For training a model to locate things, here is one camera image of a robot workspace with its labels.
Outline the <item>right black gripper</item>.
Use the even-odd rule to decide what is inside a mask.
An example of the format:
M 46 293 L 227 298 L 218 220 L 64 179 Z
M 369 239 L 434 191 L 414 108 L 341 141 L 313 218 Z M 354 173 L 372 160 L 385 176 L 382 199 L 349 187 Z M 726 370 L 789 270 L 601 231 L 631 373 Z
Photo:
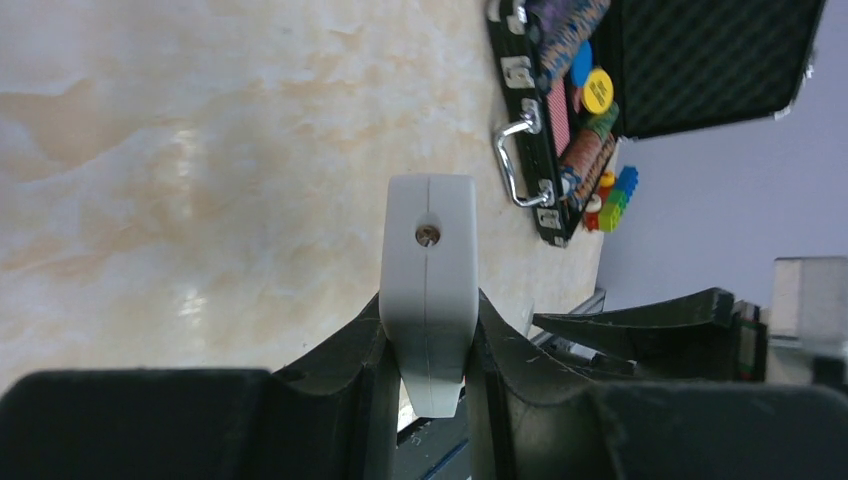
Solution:
M 713 287 L 596 314 L 536 314 L 533 324 L 601 354 L 631 361 L 643 377 L 764 382 L 767 316 L 758 305 L 734 301 L 731 292 Z

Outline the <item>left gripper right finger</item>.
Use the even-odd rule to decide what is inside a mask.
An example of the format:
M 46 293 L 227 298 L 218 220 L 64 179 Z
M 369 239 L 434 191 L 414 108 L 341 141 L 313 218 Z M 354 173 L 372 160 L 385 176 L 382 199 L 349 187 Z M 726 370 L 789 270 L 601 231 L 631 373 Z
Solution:
M 557 360 L 482 298 L 465 391 L 472 477 L 847 475 L 847 389 L 648 378 L 601 355 Z

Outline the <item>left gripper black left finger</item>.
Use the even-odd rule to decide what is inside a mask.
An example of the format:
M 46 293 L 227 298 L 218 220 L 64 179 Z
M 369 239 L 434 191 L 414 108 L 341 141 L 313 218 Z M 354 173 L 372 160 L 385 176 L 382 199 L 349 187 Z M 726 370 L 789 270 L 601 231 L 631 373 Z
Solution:
M 1 399 L 5 479 L 387 479 L 399 374 L 371 301 L 290 365 L 57 370 Z

